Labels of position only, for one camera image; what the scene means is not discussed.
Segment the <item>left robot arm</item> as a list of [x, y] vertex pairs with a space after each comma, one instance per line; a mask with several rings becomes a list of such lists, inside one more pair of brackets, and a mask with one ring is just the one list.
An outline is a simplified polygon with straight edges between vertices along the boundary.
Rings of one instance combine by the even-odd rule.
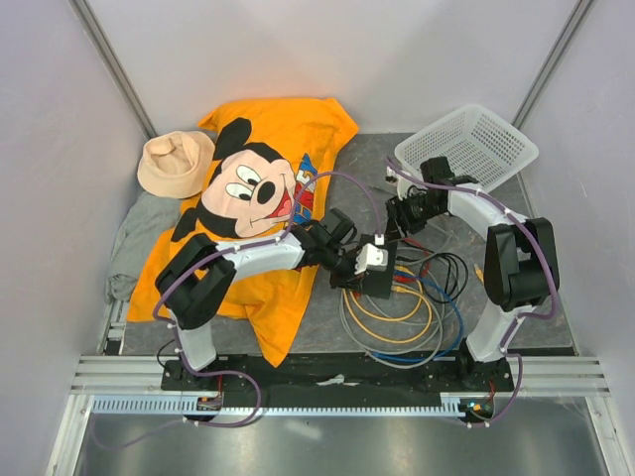
[[215, 242], [193, 235], [155, 280], [158, 307], [168, 309], [184, 362], [184, 379], [206, 390], [217, 379], [216, 348], [209, 323], [231, 285], [273, 271], [320, 266], [338, 287], [361, 277], [372, 246], [345, 251], [343, 239], [353, 222], [334, 208], [320, 220], [293, 224], [265, 238]]

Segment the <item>white plastic basket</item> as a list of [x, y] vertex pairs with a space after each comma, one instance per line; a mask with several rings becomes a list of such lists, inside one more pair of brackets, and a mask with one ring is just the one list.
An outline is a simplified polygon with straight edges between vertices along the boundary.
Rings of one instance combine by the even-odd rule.
[[445, 157], [453, 173], [490, 192], [537, 159], [539, 149], [496, 113], [468, 104], [398, 144], [394, 154], [411, 174], [424, 161]]

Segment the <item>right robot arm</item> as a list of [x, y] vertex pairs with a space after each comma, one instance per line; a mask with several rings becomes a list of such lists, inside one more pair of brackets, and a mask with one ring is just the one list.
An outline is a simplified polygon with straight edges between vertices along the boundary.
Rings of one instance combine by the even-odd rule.
[[417, 173], [388, 158], [387, 173], [398, 185], [415, 185], [431, 216], [461, 219], [485, 241], [483, 268], [487, 303], [465, 338], [470, 356], [454, 365], [456, 382], [477, 390], [490, 378], [487, 363], [506, 356], [527, 319], [550, 320], [561, 311], [560, 270], [554, 228], [546, 218], [529, 218], [502, 204], [470, 175], [457, 176], [447, 158], [424, 161]]

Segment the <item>black network switch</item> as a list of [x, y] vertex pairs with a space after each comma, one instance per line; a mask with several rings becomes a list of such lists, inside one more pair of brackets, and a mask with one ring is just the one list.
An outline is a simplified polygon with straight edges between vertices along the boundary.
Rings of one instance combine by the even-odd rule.
[[365, 273], [360, 291], [354, 291], [360, 295], [372, 298], [387, 299], [392, 290], [393, 273], [396, 265], [397, 243], [385, 241], [385, 248], [389, 252], [388, 267], [383, 272], [368, 271]]

